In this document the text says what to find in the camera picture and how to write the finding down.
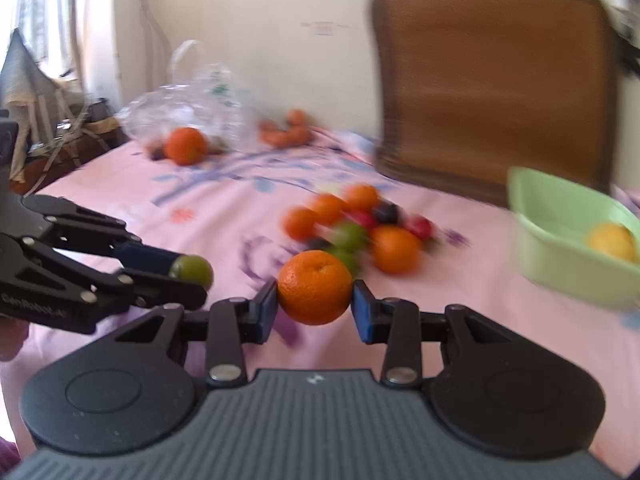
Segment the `hand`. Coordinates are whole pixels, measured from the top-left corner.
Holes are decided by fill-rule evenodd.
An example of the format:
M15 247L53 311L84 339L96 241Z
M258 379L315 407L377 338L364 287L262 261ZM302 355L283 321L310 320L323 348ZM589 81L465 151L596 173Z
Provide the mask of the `hand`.
M29 324L26 321L0 317L0 362L16 357L28 336Z

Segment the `white logo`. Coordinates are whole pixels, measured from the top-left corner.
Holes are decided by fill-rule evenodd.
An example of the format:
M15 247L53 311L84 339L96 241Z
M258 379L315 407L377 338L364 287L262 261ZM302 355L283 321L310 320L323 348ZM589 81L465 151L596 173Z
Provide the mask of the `white logo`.
M323 383L324 381L325 381L324 376L320 374L315 374L315 375L312 375L311 377L306 378L306 382L313 385Z
M5 303L8 303L13 306L19 306L20 308L26 308L27 310L33 310L34 312L39 312L41 314L48 314L49 316L56 317L66 317L66 312L64 310L60 310L59 308L52 308L48 305L40 305L35 301L27 301L20 298L13 298L3 292L0 294L0 298Z

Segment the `pink tablecloth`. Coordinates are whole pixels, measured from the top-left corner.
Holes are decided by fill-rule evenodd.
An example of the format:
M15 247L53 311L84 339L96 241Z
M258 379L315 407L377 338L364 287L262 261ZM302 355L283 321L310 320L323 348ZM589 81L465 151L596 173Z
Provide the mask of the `pink tablecloth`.
M521 277L511 254L515 222L506 210L400 184L352 156L317 147L237 154L199 168L176 168L169 161L147 160L130 142L46 192L126 220L147 244L209 259L216 272L210 303L251 296L299 249L279 228L287 207L353 182L373 183L408 213L432 219L444 238L413 276L392 278L365 265L363 278L373 293L400 296L436 312L448 303L466 304L588 370L607 397L592 450L617 471L630 471L640 460L640 316L599 310ZM112 262L100 258L85 261L113 269ZM132 310L124 318L106 320L96 336L137 315ZM251 367L378 370L382 364L384 349L361 344L348 313L327 326L299 330L294 349L277 334L251 349ZM22 352L1 369L6 406L23 454L33 449L17 409L24 382L91 339L32 326ZM424 372L436 374L442 367L437 345L423 347ZM198 356L190 356L190 366L198 371Z

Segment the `brown chair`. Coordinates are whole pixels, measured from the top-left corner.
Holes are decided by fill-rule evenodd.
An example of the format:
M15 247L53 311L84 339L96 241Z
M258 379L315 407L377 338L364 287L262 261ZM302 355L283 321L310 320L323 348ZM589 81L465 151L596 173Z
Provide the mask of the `brown chair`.
M599 0L374 0L392 178L506 204L510 166L608 192L616 37Z

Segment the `light green bowl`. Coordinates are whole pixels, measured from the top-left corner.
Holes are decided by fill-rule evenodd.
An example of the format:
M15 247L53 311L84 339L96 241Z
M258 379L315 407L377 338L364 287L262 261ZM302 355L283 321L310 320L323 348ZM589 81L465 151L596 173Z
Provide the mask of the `light green bowl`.
M518 218L516 254L529 280L611 310L637 309L640 265L585 245L594 226L615 222L640 240L640 220L620 202L563 178L526 168L509 172L509 202Z

